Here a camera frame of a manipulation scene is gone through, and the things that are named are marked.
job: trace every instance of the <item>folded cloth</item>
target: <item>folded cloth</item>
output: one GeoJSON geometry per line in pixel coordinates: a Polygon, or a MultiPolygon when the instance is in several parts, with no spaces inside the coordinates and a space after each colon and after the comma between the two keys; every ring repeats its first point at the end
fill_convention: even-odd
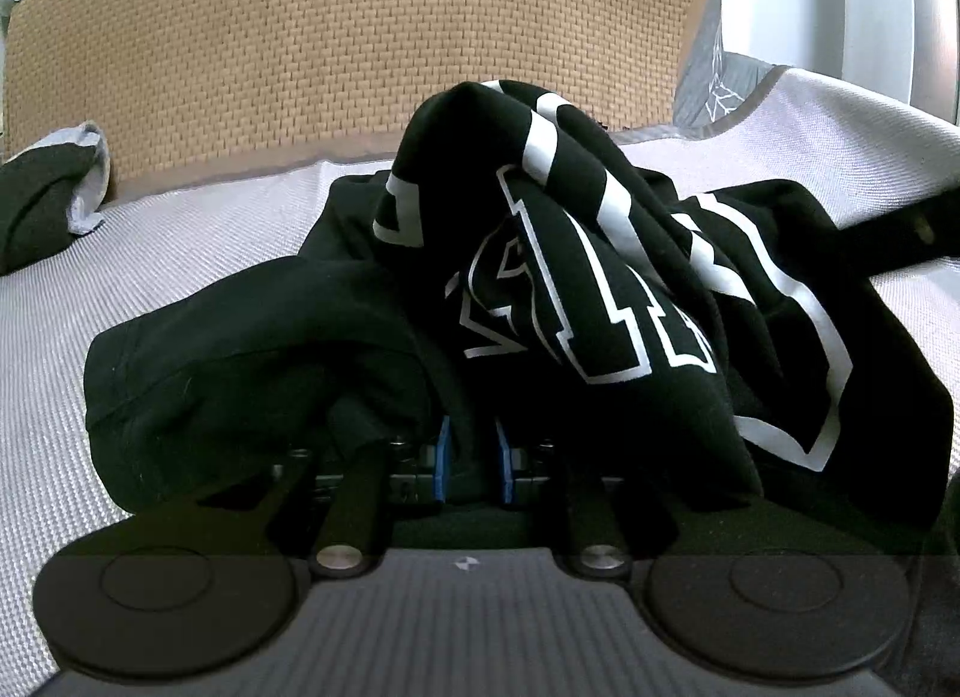
{"type": "Polygon", "coordinates": [[[56,130],[0,166],[0,275],[96,229],[109,168],[107,140],[93,123],[56,130]]]}
{"type": "Polygon", "coordinates": [[[383,178],[334,182],[308,256],[284,256],[99,334],[83,388],[94,467],[131,513],[291,448],[349,460],[457,429],[450,496],[475,497],[475,419],[364,243],[383,178]]]}

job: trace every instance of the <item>black cloth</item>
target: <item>black cloth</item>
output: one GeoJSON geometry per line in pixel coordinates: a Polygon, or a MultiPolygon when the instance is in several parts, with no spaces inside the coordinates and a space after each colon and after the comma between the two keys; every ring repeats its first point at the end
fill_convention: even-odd
{"type": "MultiPolygon", "coordinates": [[[[856,271],[797,183],[681,200],[559,97],[463,83],[416,111],[390,173],[333,184],[296,256],[98,336],[91,454],[135,512],[291,447],[416,446],[450,414],[451,489],[472,502],[496,498],[496,416],[910,558],[935,523],[955,542],[952,402],[856,271]]],[[[918,607],[956,602],[945,564],[918,607]]],[[[947,663],[925,618],[889,665],[904,684],[947,663]]]]}
{"type": "Polygon", "coordinates": [[[0,275],[66,250],[67,207],[97,157],[72,143],[28,149],[0,166],[0,275]]]}

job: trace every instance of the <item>gray fabric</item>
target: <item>gray fabric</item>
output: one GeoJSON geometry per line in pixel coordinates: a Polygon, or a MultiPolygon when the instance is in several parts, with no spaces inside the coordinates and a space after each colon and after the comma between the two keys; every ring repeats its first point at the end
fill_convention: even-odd
{"type": "Polygon", "coordinates": [[[733,681],[685,660],[629,595],[560,571],[546,549],[390,551],[370,575],[315,585],[277,640],[177,686],[73,673],[38,697],[894,697],[867,672],[801,689],[733,681]]]}
{"type": "Polygon", "coordinates": [[[688,128],[704,111],[709,97],[709,85],[714,75],[714,47],[723,50],[720,31],[720,0],[707,0],[704,16],[690,47],[686,66],[680,72],[673,98],[673,125],[688,128]]]}
{"type": "Polygon", "coordinates": [[[652,142],[656,139],[683,139],[686,141],[697,141],[709,139],[723,131],[729,130],[733,125],[738,125],[742,120],[749,116],[752,111],[757,109],[767,98],[767,95],[776,87],[779,79],[784,72],[790,69],[789,66],[774,66],[767,72],[757,87],[752,90],[750,95],[736,106],[728,114],[717,118],[715,122],[709,120],[709,115],[703,123],[682,127],[672,123],[663,123],[657,125],[647,125],[645,128],[628,128],[624,131],[615,131],[610,134],[611,139],[618,145],[635,145],[640,142],[652,142]]]}
{"type": "Polygon", "coordinates": [[[677,83],[673,103],[676,128],[699,128],[733,112],[772,69],[764,61],[724,51],[720,13],[721,0],[707,0],[677,83]]]}
{"type": "Polygon", "coordinates": [[[43,563],[123,516],[83,428],[93,337],[295,253],[334,178],[384,166],[323,164],[110,207],[95,234],[0,277],[0,695],[27,694],[54,671],[30,604],[43,563]]]}

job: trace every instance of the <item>round black pad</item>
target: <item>round black pad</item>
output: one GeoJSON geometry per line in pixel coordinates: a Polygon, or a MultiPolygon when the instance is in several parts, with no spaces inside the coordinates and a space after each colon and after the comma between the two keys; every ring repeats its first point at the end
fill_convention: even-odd
{"type": "Polygon", "coordinates": [[[744,675],[795,681],[880,655],[904,623],[908,593],[886,556],[763,548],[658,558],[647,601],[691,652],[744,675]]]}
{"type": "Polygon", "coordinates": [[[179,547],[54,556],[34,614],[62,666],[110,680],[169,680],[242,657],[296,607],[282,556],[200,556],[179,547]]]}

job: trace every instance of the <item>woven tan panel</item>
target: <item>woven tan panel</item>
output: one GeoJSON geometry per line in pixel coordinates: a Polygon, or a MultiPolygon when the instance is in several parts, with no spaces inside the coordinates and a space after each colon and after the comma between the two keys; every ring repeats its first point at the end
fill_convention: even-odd
{"type": "Polygon", "coordinates": [[[556,90],[613,128],[670,120],[691,0],[22,0],[8,154],[95,120],[115,177],[401,130],[460,80],[556,90]]]}

